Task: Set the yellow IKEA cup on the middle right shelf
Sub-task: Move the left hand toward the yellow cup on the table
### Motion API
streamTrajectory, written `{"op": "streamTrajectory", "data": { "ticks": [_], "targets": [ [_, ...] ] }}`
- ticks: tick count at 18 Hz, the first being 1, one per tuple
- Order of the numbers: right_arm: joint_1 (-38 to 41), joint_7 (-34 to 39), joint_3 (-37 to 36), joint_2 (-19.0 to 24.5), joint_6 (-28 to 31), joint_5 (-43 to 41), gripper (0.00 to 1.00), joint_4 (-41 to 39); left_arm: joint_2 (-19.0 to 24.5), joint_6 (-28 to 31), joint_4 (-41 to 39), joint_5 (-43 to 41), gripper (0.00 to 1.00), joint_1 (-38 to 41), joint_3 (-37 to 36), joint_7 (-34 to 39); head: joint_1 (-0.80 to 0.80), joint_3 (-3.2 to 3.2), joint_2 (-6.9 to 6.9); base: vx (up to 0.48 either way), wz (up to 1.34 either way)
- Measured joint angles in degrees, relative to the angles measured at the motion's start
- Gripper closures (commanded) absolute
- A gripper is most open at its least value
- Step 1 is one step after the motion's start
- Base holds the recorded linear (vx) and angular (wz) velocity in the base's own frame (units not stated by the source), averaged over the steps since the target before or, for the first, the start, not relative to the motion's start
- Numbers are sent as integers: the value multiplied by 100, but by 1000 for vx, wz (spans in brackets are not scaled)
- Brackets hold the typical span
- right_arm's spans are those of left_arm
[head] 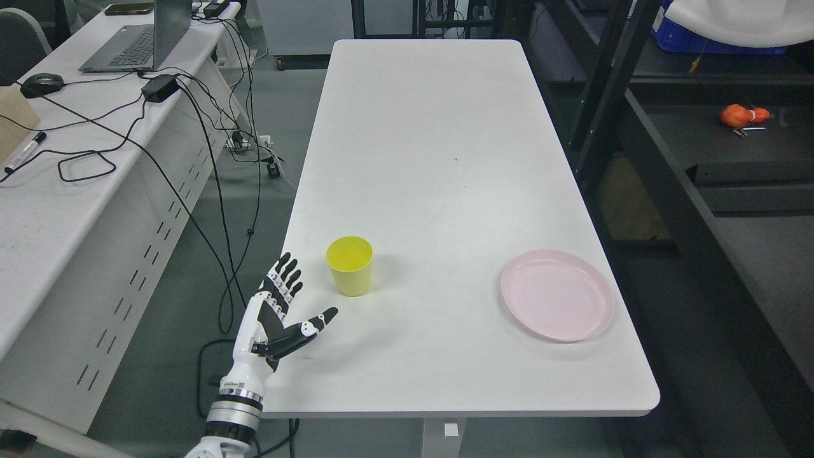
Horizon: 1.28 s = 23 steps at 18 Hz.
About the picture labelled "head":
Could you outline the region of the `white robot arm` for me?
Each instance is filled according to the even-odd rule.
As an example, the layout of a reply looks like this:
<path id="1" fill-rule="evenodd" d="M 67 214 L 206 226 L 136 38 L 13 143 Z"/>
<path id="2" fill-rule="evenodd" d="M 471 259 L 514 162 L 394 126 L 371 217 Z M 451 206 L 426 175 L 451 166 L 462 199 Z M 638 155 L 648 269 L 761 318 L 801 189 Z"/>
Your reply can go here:
<path id="1" fill-rule="evenodd" d="M 247 389 L 227 389 L 212 404 L 200 443 L 186 457 L 245 457 L 261 420 L 263 398 Z"/>

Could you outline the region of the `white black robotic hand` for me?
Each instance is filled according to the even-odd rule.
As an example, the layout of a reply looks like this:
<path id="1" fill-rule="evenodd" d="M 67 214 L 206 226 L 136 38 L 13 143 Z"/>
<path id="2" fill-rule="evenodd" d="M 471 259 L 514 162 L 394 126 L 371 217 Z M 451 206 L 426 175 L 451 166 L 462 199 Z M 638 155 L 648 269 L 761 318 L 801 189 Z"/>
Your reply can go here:
<path id="1" fill-rule="evenodd" d="M 262 279 L 248 302 L 233 346 L 233 365 L 221 380 L 220 394 L 265 400 L 265 382 L 277 371 L 280 359 L 299 350 L 338 315 L 330 307 L 297 324 L 285 319 L 294 296 L 302 290 L 301 270 L 291 253 L 284 253 Z"/>

